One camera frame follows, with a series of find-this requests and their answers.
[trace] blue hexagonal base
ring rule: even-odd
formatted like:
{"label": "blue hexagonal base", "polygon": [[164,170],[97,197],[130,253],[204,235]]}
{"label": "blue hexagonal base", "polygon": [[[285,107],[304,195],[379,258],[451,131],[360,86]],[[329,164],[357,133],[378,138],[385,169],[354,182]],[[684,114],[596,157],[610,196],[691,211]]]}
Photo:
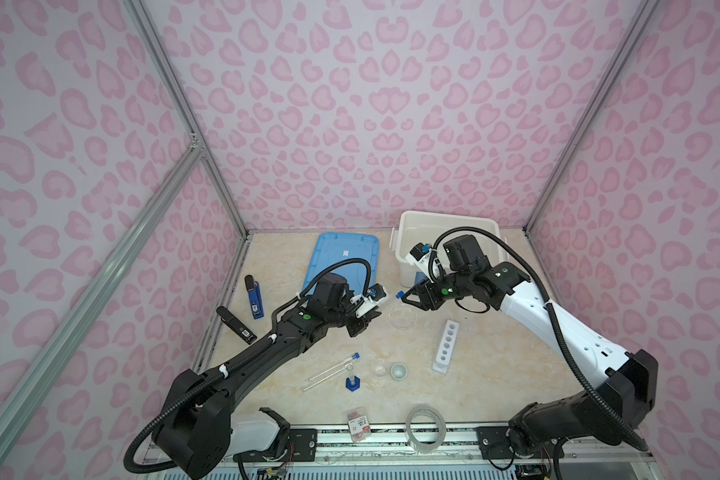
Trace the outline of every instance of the blue hexagonal base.
{"label": "blue hexagonal base", "polygon": [[360,377],[355,377],[355,385],[351,384],[349,382],[349,379],[347,379],[345,386],[347,387],[347,390],[350,392],[354,392],[355,390],[360,388]]}

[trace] glass petri dish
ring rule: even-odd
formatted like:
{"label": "glass petri dish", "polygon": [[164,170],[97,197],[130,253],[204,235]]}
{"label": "glass petri dish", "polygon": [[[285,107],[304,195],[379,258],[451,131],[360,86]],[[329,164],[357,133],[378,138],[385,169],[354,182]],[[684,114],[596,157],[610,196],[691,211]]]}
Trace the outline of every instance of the glass petri dish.
{"label": "glass petri dish", "polygon": [[418,309],[414,306],[398,303],[389,309],[389,322],[395,330],[408,330],[418,320]]}

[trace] white label sticker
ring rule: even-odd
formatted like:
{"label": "white label sticker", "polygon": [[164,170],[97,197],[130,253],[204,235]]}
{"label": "white label sticker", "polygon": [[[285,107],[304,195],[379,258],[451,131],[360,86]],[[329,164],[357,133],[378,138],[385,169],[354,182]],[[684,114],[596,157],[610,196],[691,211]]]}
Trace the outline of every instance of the white label sticker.
{"label": "white label sticker", "polygon": [[365,430],[371,429],[371,426],[368,424],[368,418],[365,415],[353,418],[348,422],[348,425],[350,435],[357,435]]}

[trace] white robotic arm segment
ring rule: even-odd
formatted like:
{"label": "white robotic arm segment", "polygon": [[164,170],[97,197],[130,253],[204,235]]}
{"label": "white robotic arm segment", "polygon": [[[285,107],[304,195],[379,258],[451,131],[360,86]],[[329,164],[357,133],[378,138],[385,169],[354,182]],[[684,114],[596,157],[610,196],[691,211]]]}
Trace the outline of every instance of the white robotic arm segment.
{"label": "white robotic arm segment", "polygon": [[[617,371],[629,357],[621,345],[603,338],[555,302],[554,311],[560,330],[565,335],[571,355],[590,383],[597,387],[608,379],[608,373]],[[541,294],[535,283],[523,282],[506,295],[501,311],[525,325],[558,355],[562,356],[552,331],[549,314],[544,308]]]}

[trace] black mounting plate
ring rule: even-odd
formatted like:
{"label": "black mounting plate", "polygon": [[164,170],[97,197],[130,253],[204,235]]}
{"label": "black mounting plate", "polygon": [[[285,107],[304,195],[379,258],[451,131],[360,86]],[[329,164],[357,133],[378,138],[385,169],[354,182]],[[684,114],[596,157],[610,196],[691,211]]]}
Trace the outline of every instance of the black mounting plate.
{"label": "black mounting plate", "polygon": [[[480,454],[483,460],[489,458],[494,462],[496,460],[507,460],[512,458],[512,451],[509,448],[509,441],[507,440],[507,427],[477,427],[475,429],[478,434],[478,446],[480,447]],[[485,445],[483,440],[488,440],[488,445]],[[544,444],[547,447],[547,451],[552,455],[554,445],[550,442]],[[534,454],[531,458],[541,459],[543,462],[547,461],[547,454],[542,450]]]}
{"label": "black mounting plate", "polygon": [[[314,462],[315,451],[317,449],[317,430],[314,428],[291,428],[288,432],[288,443],[294,446],[292,462]],[[232,457],[237,462],[238,457],[242,457],[245,463],[248,462],[268,462],[260,452],[243,452]],[[287,458],[281,458],[278,462],[282,463]]]}

